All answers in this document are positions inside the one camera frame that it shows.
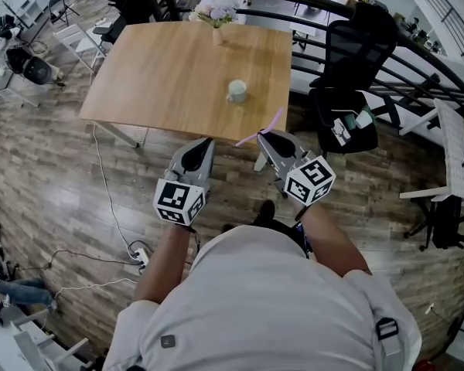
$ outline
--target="strap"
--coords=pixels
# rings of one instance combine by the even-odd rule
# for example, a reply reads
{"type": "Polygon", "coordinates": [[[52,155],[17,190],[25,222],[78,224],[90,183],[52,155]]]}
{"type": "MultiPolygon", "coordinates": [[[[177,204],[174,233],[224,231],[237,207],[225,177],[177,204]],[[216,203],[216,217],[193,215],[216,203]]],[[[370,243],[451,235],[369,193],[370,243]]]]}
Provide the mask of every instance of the strap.
{"type": "Polygon", "coordinates": [[[381,346],[383,371],[402,371],[404,351],[399,340],[399,328],[392,318],[382,318],[376,325],[378,341],[381,346]]]}

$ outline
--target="white chair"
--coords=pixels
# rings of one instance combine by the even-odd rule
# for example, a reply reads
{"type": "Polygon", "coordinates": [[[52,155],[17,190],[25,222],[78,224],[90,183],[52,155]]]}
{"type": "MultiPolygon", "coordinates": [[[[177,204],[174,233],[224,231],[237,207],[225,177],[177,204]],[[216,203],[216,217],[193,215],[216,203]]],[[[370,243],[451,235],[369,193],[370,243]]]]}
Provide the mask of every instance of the white chair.
{"type": "MultiPolygon", "coordinates": [[[[37,320],[42,316],[48,314],[48,309],[44,309],[35,313],[34,315],[24,316],[23,318],[16,319],[11,322],[12,327],[18,332],[14,335],[14,340],[19,350],[21,351],[24,358],[27,360],[29,365],[34,371],[64,371],[67,367],[64,361],[75,354],[79,349],[86,345],[89,341],[87,338],[82,339],[72,348],[62,352],[60,355],[56,356],[54,359],[46,356],[42,352],[42,348],[46,346],[47,343],[52,342],[55,338],[55,335],[47,335],[44,339],[34,341],[27,331],[22,331],[20,326],[24,325],[27,322],[37,320]]],[[[86,368],[89,368],[92,365],[91,362],[85,364],[86,368]]]]}
{"type": "Polygon", "coordinates": [[[95,41],[93,37],[83,31],[79,25],[71,25],[64,30],[60,30],[57,33],[53,34],[57,40],[59,40],[71,53],[73,53],[83,65],[92,73],[95,73],[93,66],[94,62],[98,57],[106,58],[107,54],[104,49],[101,47],[101,39],[99,43],[95,41]],[[97,53],[93,59],[92,64],[88,64],[80,55],[84,51],[89,49],[97,50],[97,53]]]}

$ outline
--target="power strip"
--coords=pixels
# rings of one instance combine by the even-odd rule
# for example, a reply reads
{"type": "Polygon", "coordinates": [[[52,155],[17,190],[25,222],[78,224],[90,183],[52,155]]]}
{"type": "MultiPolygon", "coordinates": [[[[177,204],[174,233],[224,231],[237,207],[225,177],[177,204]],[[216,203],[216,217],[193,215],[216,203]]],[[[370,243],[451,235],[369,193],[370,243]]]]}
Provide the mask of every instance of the power strip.
{"type": "Polygon", "coordinates": [[[135,256],[138,259],[139,264],[141,265],[141,269],[146,269],[149,263],[148,251],[144,247],[139,247],[138,249],[136,249],[135,256]]]}

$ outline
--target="black office chair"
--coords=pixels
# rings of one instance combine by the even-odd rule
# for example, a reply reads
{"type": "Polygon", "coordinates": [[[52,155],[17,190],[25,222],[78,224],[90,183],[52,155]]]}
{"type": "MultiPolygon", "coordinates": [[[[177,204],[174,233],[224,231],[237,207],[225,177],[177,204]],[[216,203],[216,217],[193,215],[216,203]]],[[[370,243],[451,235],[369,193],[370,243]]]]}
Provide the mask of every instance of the black office chair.
{"type": "Polygon", "coordinates": [[[449,247],[464,246],[464,235],[457,231],[459,224],[464,222],[464,216],[461,217],[462,200],[457,196],[450,196],[441,202],[431,202],[430,209],[426,208],[423,198],[413,199],[425,214],[425,221],[419,224],[411,231],[404,233],[404,238],[414,236],[416,233],[428,228],[426,233],[426,244],[420,246],[420,251],[428,249],[430,240],[438,249],[447,249],[449,247]]]}
{"type": "MultiPolygon", "coordinates": [[[[368,90],[385,60],[397,45],[397,26],[383,9],[358,2],[349,21],[335,21],[326,31],[326,64],[321,77],[309,86],[307,106],[313,111],[319,145],[327,152],[346,154],[371,150],[378,146],[374,124],[365,128],[347,128],[345,117],[360,114],[367,106],[366,98],[358,90],[368,90]],[[351,139],[340,145],[332,128],[340,118],[351,139]]],[[[371,110],[379,116],[389,113],[391,124],[399,128],[401,121],[394,102],[384,96],[384,105],[371,110]]]]}
{"type": "Polygon", "coordinates": [[[51,21],[51,23],[57,23],[58,21],[62,21],[68,26],[69,25],[68,11],[72,11],[74,14],[79,16],[77,12],[75,12],[71,7],[65,4],[65,0],[49,0],[48,9],[49,9],[49,20],[51,21]],[[54,14],[53,8],[56,5],[60,5],[60,3],[62,5],[60,6],[58,14],[54,14]]]}

